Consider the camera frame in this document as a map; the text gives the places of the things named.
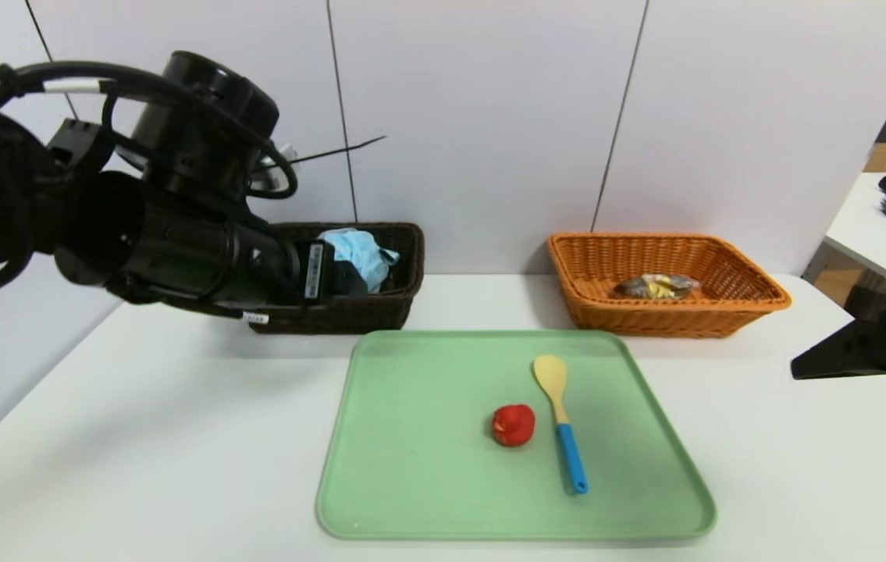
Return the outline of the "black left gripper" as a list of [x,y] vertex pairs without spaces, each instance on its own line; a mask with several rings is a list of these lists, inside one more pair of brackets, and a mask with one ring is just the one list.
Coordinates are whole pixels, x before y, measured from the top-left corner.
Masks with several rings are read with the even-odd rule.
[[333,296],[368,294],[360,271],[350,261],[333,262],[332,246],[317,238],[278,239],[267,250],[267,271],[275,279],[275,301],[324,301],[331,291]]

